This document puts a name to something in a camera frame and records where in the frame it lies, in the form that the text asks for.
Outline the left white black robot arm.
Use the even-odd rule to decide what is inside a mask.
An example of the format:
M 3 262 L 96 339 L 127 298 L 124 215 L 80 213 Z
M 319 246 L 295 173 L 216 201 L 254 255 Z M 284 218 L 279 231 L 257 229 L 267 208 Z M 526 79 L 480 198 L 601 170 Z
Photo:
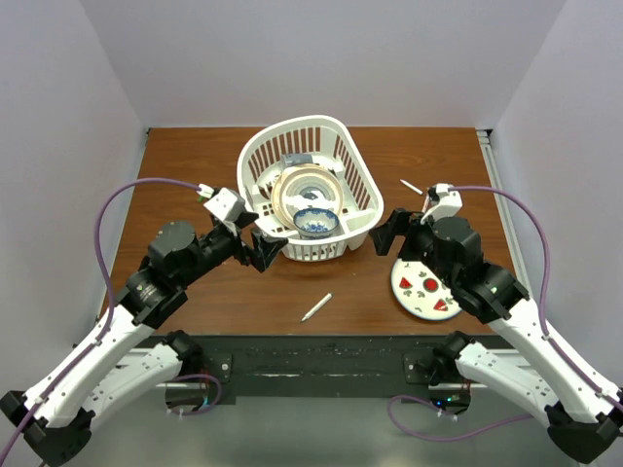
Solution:
M 96 426 L 151 387 L 202 377 L 202 348 L 182 331 L 168 333 L 138 363 L 117 365 L 186 303 L 188 286 L 208 272 L 230 258 L 258 271 L 272 264 L 288 241 L 255 229 L 246 244 L 240 230 L 256 218 L 214 221 L 202 236 L 186 221 L 164 224 L 114 309 L 37 385 L 2 397 L 2 413 L 45 464 L 74 458 Z

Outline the white marker pen green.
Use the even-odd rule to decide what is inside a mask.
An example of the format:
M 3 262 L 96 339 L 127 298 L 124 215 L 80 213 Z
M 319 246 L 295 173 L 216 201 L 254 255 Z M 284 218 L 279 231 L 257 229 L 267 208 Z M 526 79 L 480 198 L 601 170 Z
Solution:
M 327 293 L 320 301 L 318 301 L 301 319 L 304 323 L 310 320 L 316 313 L 318 313 L 325 305 L 327 305 L 333 298 L 332 293 Z

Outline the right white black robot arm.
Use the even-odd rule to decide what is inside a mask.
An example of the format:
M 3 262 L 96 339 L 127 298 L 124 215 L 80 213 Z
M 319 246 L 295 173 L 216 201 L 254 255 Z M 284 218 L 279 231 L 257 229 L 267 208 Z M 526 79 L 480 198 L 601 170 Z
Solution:
M 378 255 L 405 240 L 401 260 L 423 263 L 459 308 L 511 344 L 530 364 L 500 361 L 462 332 L 449 334 L 420 361 L 433 385 L 460 377 L 480 382 L 545 427 L 571 459 L 590 464 L 621 435 L 622 389 L 599 375 L 554 330 L 543 331 L 536 301 L 508 270 L 487 261 L 481 236 L 460 217 L 428 220 L 398 208 L 370 232 Z

